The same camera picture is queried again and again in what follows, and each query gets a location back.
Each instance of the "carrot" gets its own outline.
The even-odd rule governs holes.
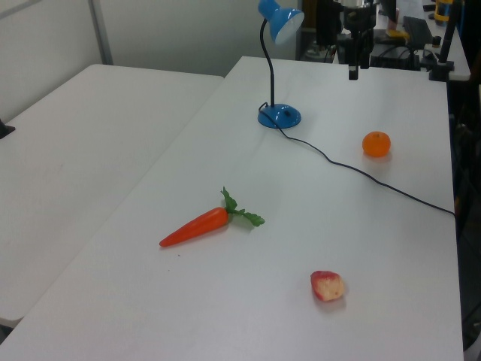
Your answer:
[[[247,213],[244,209],[237,211],[237,202],[228,194],[225,187],[221,193],[224,195],[225,208],[217,207],[200,215],[188,222],[185,226],[180,227],[174,233],[171,233],[160,241],[161,247],[173,246],[181,242],[187,241],[194,237],[203,235],[218,229],[228,222],[229,214],[237,214],[247,218],[254,227],[260,226],[265,221],[257,214]]]

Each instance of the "blue desk lamp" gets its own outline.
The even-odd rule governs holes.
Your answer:
[[[264,28],[267,22],[269,22],[272,40],[276,45],[282,44],[298,31],[304,20],[304,13],[293,8],[282,8],[274,0],[260,0],[259,13],[264,17],[264,22],[261,26],[261,45],[271,70],[271,103],[262,111],[274,119],[281,129],[297,126],[301,121],[301,113],[289,105],[274,103],[274,68],[265,48]],[[263,126],[276,128],[276,125],[263,113],[259,113],[257,120]]]

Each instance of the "plastic vegetable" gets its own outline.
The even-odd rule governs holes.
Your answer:
[[[204,233],[218,229],[228,222],[229,214],[238,214],[247,218],[254,227],[258,227],[265,221],[257,214],[246,212],[245,209],[237,211],[237,202],[228,194],[225,187],[221,193],[224,195],[225,208],[217,207],[211,209],[207,213],[195,218],[188,222],[185,226],[182,226],[174,233],[168,235],[166,238],[160,241],[161,247],[168,247],[180,242],[187,241],[191,238],[203,235]]]
[[[371,132],[362,140],[362,149],[368,156],[385,156],[391,149],[391,138],[383,132]]]

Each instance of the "lamp shade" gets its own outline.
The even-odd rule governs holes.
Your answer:
[[[304,20],[302,11],[282,8],[274,0],[260,0],[259,13],[269,22],[271,37],[276,45],[289,40]]]

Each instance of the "green leaves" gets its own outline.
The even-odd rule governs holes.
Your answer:
[[[224,195],[225,210],[227,213],[233,213],[237,207],[237,202],[228,194],[227,190],[225,190],[225,187],[223,187],[220,192]]]
[[[245,209],[241,209],[237,211],[235,208],[237,207],[237,202],[228,194],[225,187],[222,188],[221,193],[224,195],[225,199],[225,210],[229,214],[238,214],[248,219],[254,227],[259,227],[261,224],[265,223],[265,220],[254,213],[246,212]]]

